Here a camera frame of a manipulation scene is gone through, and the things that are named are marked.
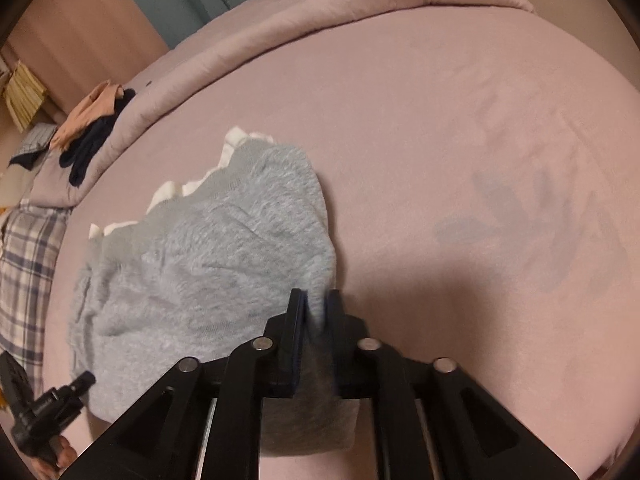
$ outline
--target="orange curtain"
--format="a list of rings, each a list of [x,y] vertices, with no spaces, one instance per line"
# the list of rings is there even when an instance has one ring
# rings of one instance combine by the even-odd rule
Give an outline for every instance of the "orange curtain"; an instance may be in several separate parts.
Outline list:
[[[133,0],[34,0],[0,52],[11,68],[25,63],[69,113],[99,82],[124,84],[167,51]]]

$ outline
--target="plaid blanket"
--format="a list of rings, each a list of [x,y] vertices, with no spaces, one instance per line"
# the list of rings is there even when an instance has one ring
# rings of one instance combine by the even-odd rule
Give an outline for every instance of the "plaid blanket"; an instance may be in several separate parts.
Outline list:
[[[69,210],[21,205],[0,229],[0,351],[42,391],[44,323]]]

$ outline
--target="silver screw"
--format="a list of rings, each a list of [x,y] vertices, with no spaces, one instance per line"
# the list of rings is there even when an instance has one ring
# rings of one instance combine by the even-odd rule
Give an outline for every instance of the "silver screw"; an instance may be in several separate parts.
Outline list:
[[[366,337],[358,341],[358,348],[365,352],[373,352],[382,346],[382,343],[372,337]]]
[[[185,357],[178,363],[178,370],[181,372],[193,372],[198,367],[198,360],[195,357]]]
[[[441,357],[440,359],[436,359],[433,362],[433,367],[441,374],[448,374],[449,372],[455,370],[458,365],[453,359],[449,359],[448,357]]]
[[[257,337],[252,342],[252,346],[256,350],[268,350],[269,348],[271,348],[273,346],[273,341],[271,339],[269,339],[268,337],[264,337],[264,336],[263,337]]]

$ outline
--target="pink mattress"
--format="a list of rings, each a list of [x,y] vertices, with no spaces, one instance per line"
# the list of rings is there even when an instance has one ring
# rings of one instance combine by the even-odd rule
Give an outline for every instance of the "pink mattress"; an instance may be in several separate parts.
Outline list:
[[[459,361],[580,478],[614,452],[640,415],[640,94],[526,2],[416,7],[285,42],[151,121],[70,218],[46,387],[70,379],[89,225],[139,219],[238,125],[308,153],[347,308],[376,336]],[[265,458],[260,477],[374,478],[367,435],[365,414],[350,452]],[[67,436],[84,449],[87,420]]]

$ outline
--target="orange clothing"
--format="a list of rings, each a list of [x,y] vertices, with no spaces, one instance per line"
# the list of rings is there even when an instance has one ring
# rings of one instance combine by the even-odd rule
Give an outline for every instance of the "orange clothing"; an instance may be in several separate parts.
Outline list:
[[[110,80],[100,83],[71,110],[51,139],[50,147],[66,151],[71,141],[77,139],[89,124],[100,117],[113,115],[113,104],[123,95],[121,85],[112,84]]]

